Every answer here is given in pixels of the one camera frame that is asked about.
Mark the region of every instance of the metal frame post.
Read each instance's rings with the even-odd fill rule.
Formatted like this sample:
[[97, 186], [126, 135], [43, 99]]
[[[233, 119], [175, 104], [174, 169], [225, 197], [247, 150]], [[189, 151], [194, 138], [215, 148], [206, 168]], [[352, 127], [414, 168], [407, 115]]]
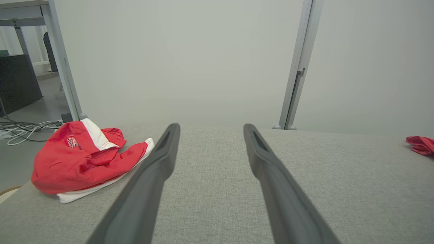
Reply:
[[304, 0], [282, 113], [279, 124], [273, 129], [297, 130], [293, 126], [294, 116], [312, 54], [323, 3], [324, 0]]

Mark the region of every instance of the white wall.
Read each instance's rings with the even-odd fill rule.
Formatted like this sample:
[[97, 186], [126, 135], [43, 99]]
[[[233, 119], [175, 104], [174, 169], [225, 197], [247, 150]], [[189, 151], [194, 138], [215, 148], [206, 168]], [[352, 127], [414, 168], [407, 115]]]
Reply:
[[[35, 73], [43, 73], [51, 70], [49, 65], [47, 50], [43, 42], [43, 35], [46, 32], [45, 26], [25, 26], [21, 28], [26, 42], [29, 57], [32, 61]], [[8, 50], [10, 55], [23, 54], [20, 41], [16, 36], [14, 27], [0, 26], [0, 42], [3, 44], [4, 49]]]
[[54, 0], [99, 126], [279, 122], [302, 0]]
[[434, 1], [325, 0], [294, 126], [434, 137]]

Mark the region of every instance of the gray upholstered table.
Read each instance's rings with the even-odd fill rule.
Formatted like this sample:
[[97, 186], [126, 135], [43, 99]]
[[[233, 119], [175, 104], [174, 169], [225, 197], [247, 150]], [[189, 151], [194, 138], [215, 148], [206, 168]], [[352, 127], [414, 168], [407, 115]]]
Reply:
[[[126, 147], [165, 125], [120, 126]], [[364, 135], [260, 130], [342, 243], [434, 243], [434, 160], [405, 141]], [[0, 204], [2, 243], [84, 243], [130, 174], [61, 204], [27, 183]], [[272, 243], [242, 127], [181, 125], [154, 243]]]

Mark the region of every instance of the black cabinet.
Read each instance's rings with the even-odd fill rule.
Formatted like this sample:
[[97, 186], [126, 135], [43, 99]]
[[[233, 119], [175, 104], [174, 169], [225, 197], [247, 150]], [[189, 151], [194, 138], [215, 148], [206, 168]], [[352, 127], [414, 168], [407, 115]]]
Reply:
[[0, 57], [0, 97], [8, 114], [42, 98], [28, 55]]

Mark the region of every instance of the red and white shirt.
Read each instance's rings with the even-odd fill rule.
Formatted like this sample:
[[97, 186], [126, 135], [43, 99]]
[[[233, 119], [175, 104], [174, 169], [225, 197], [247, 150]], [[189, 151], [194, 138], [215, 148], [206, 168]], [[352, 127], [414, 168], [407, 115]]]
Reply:
[[149, 138], [119, 153], [125, 143], [120, 129], [100, 129], [89, 119], [68, 122], [36, 155], [32, 183], [62, 203], [89, 195], [118, 181], [155, 146]]

